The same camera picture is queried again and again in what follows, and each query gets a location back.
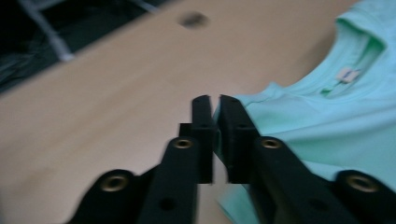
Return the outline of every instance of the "white label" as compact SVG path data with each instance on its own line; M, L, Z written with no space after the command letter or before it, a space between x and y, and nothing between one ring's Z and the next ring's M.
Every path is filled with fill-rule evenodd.
M353 70L351 68L343 68L337 75L337 79L349 83L355 80L359 76L360 70Z

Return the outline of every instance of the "t-shirt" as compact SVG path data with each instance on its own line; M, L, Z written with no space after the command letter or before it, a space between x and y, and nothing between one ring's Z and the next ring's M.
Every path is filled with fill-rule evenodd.
M360 170L396 191L396 1L360 1L336 28L306 77L235 98L261 135L284 141L312 173ZM243 188L227 195L220 203L234 223L254 215Z

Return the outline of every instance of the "shirt tag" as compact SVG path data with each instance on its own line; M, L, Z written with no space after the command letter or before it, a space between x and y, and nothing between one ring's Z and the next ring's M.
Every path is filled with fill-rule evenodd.
M345 82L345 83L350 83L353 80L355 80L360 73L360 69L353 70L351 68L343 68L337 75L337 79L339 81Z

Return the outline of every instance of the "floor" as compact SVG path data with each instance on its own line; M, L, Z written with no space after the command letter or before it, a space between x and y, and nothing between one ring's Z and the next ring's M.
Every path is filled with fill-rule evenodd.
M166 1L146 2L159 7ZM147 11L127 0L68 0L43 11L73 52L145 13ZM17 48L0 53L0 94L59 62L47 38L34 24L33 26L28 38L16 43Z

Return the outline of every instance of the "wooden surface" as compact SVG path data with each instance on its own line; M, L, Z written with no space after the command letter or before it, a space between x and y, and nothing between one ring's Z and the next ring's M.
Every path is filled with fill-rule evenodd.
M162 157L192 98L289 85L327 54L352 0L184 0L128 24L0 96L0 223L63 223L100 174ZM197 29L178 22L192 11ZM229 223L200 186L198 223Z

